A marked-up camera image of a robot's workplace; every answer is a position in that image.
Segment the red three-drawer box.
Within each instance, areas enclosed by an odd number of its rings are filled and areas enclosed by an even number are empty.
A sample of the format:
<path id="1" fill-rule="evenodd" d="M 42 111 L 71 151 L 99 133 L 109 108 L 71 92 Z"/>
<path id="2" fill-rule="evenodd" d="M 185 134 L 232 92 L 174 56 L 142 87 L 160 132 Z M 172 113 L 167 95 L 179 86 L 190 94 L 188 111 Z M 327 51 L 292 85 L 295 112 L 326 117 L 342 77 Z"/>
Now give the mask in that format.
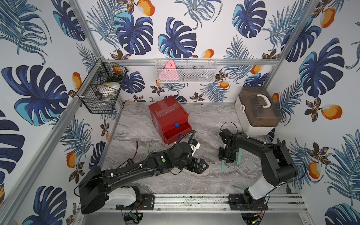
<path id="1" fill-rule="evenodd" d="M 151 119 L 162 141 L 170 145 L 190 132 L 189 115 L 174 98 L 168 97 L 149 105 Z"/>

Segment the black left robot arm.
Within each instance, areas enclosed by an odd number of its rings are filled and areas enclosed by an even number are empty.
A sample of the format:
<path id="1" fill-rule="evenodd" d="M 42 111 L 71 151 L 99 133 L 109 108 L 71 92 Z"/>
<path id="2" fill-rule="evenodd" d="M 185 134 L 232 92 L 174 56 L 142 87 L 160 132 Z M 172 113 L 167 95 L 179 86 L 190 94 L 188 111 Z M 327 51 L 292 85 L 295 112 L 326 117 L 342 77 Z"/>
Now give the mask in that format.
<path id="1" fill-rule="evenodd" d="M 78 186 L 81 213 L 86 215 L 100 210 L 110 199 L 109 194 L 118 188 L 169 173 L 174 168 L 202 174 L 209 164 L 193 157 L 192 151 L 191 144 L 180 142 L 167 150 L 150 152 L 145 160 L 136 164 L 108 170 L 102 170 L 100 166 L 92 168 Z"/>

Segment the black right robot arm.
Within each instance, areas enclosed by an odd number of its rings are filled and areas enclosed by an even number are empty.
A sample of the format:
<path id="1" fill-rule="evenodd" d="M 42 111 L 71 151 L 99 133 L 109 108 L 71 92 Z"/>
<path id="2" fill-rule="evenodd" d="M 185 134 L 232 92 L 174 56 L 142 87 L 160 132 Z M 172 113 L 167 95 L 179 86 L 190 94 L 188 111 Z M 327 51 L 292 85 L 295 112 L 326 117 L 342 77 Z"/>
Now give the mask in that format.
<path id="1" fill-rule="evenodd" d="M 248 208 L 252 204 L 258 204 L 276 187 L 298 175 L 290 151 L 284 145 L 262 142 L 242 132 L 232 133 L 227 128 L 222 129 L 218 135 L 224 143 L 224 147 L 219 149 L 219 160 L 235 162 L 240 150 L 248 151 L 261 160 L 262 176 L 242 194 L 241 203 Z"/>

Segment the teal fruit knife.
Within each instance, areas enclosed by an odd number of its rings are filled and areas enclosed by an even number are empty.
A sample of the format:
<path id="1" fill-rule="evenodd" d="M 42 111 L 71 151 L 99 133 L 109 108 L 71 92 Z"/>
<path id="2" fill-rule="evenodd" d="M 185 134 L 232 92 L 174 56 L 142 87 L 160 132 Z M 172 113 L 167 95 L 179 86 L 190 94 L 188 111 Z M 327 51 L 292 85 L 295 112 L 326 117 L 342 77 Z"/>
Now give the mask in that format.
<path id="1" fill-rule="evenodd" d="M 237 155 L 237 165 L 240 165 L 241 163 L 242 163 L 242 149 L 239 149 Z"/>
<path id="2" fill-rule="evenodd" d="M 225 173 L 225 165 L 226 165 L 226 163 L 225 163 L 225 161 L 224 160 L 221 160 L 221 172 L 222 173 Z"/>

